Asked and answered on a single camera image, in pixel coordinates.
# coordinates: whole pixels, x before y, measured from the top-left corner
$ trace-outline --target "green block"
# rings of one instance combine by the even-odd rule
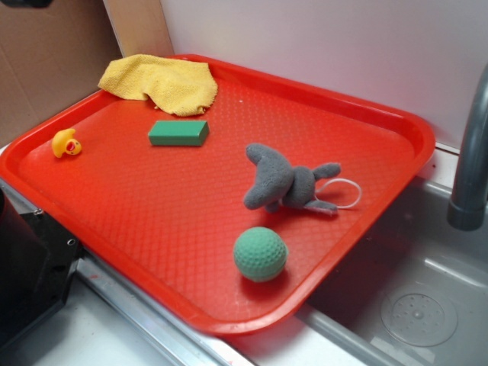
[[[209,132],[205,120],[158,120],[149,141],[155,146],[202,146]]]

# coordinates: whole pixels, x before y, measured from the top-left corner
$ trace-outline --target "stainless steel sink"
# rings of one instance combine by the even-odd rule
[[[416,178],[299,316],[371,364],[488,364],[488,224],[451,228],[449,194]]]

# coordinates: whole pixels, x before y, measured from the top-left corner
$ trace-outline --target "gray plush toy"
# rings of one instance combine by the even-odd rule
[[[250,210],[264,207],[273,213],[282,204],[331,215],[337,213],[336,205],[316,198],[315,182],[338,175],[340,164],[323,164],[314,170],[292,167],[279,152],[260,143],[248,145],[246,155],[257,168],[255,184],[244,197],[244,205]]]

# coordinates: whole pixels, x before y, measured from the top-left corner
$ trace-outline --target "gray faucet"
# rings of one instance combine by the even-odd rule
[[[448,222],[468,231],[483,224],[488,196],[488,65],[481,74],[464,131]]]

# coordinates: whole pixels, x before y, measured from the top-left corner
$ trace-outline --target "yellow cloth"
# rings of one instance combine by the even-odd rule
[[[98,87],[123,99],[149,98],[169,114],[203,114],[217,95],[207,63],[133,55],[112,61]]]

